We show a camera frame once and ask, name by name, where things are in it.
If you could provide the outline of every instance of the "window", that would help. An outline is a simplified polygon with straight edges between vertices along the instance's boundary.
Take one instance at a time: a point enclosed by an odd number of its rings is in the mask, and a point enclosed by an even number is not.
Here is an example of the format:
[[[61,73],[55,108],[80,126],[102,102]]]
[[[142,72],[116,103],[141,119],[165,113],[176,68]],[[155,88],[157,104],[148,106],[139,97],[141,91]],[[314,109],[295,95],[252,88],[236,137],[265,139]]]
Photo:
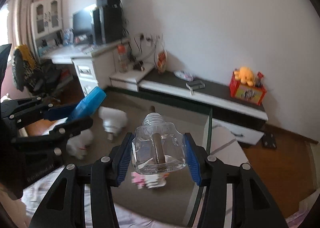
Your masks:
[[[8,28],[7,28],[7,20],[8,20],[8,5],[5,4],[0,9],[0,46],[4,44],[8,44]]]

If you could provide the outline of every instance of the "red box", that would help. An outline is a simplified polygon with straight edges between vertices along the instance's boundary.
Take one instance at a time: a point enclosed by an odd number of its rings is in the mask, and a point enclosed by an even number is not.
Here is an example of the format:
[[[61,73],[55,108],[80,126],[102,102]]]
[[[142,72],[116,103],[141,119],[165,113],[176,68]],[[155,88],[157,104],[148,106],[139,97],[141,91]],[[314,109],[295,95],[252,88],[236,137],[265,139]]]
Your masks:
[[[262,85],[261,88],[250,87],[246,84],[242,84],[235,79],[234,73],[232,74],[231,82],[229,84],[231,97],[240,100],[249,101],[251,103],[261,105],[263,97],[267,93],[267,90]]]

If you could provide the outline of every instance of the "orange plush toy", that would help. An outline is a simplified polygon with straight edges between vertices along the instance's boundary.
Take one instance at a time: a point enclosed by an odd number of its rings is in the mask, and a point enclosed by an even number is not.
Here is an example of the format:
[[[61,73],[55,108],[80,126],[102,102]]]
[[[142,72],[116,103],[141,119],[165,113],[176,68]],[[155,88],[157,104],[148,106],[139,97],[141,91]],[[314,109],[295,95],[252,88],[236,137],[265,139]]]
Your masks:
[[[240,81],[242,84],[247,84],[252,87],[254,83],[254,74],[248,67],[241,67],[240,70],[235,70],[234,72],[235,79]]]

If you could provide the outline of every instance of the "cabinet door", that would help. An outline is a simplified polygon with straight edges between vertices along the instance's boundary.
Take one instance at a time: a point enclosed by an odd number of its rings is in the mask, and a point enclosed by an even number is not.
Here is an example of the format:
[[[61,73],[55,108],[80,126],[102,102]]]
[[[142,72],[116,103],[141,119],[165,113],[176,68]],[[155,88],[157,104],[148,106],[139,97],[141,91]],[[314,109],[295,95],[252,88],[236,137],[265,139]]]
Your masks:
[[[33,3],[31,5],[31,25],[35,39],[45,36],[48,30],[48,12],[46,0]]]
[[[48,0],[49,33],[62,29],[61,0]]]

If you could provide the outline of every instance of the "glass cabinet pane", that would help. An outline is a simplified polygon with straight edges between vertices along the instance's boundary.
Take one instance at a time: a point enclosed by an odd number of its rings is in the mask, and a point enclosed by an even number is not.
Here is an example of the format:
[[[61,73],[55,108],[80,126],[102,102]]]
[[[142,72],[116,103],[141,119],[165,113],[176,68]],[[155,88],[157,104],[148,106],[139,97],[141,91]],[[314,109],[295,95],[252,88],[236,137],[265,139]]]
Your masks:
[[[38,34],[44,32],[44,8],[41,4],[36,8],[36,22]]]
[[[56,0],[52,1],[50,4],[50,22],[52,24],[52,27],[58,27],[59,26],[59,20],[58,20],[58,2]]]

